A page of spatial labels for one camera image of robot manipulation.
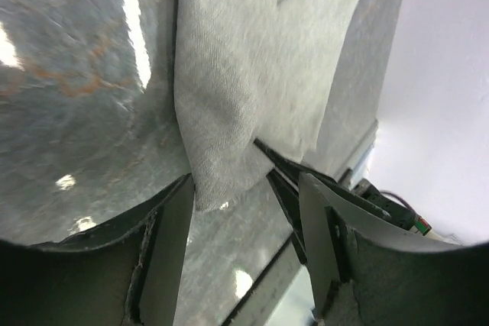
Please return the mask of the grey-green cloth napkin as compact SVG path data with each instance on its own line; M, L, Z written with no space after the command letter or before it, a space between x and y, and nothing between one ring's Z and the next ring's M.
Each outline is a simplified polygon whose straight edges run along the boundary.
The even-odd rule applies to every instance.
M260 140L314 150L361 0L179 0L174 101L196 185L214 211L271 169Z

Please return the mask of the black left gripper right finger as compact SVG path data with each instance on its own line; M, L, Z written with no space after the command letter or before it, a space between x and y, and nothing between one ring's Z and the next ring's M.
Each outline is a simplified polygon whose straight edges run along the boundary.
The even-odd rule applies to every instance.
M316 317L327 325L486 325L488 246L405 231L310 174L300 214Z

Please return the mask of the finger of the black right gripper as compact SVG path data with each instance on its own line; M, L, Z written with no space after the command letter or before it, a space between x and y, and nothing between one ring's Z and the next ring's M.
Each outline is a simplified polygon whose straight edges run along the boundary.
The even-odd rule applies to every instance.
M255 139L254 145L273 163L274 168L267 174L267 180L293 229L293 246L302 265L307 264L303 226L300 216L299 178L301 173L310 173L335 194L374 216L392 222L392 215L372 201L353 193L332 177L313 168L295 163L282 157L262 141Z

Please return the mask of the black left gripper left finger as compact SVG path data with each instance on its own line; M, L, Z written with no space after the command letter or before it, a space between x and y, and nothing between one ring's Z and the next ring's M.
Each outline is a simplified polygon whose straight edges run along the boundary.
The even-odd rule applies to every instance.
M59 243L1 243L1 323L171 325L193 213L190 175Z

